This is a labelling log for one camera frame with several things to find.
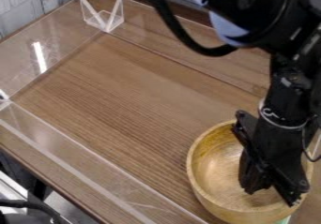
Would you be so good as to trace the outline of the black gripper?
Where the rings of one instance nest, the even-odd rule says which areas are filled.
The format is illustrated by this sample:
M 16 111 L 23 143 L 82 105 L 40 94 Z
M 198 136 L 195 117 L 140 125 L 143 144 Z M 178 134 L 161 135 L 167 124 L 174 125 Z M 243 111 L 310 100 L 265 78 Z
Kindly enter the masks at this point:
M 317 128 L 313 113 L 265 116 L 261 112 L 259 117 L 242 110 L 235 113 L 231 132 L 243 146 L 238 182 L 247 194 L 273 186 L 289 207 L 300 203 L 310 190 L 301 157 Z

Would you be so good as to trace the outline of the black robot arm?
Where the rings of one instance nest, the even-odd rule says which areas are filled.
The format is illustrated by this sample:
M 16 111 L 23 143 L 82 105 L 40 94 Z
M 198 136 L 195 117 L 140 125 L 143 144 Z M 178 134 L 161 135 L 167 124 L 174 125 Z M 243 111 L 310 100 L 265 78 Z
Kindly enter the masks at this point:
M 235 113 L 243 145 L 238 180 L 247 193 L 273 187 L 296 205 L 310 190 L 301 157 L 321 127 L 321 10 L 312 0 L 198 0 L 219 37 L 270 54 L 270 87 L 258 114 Z

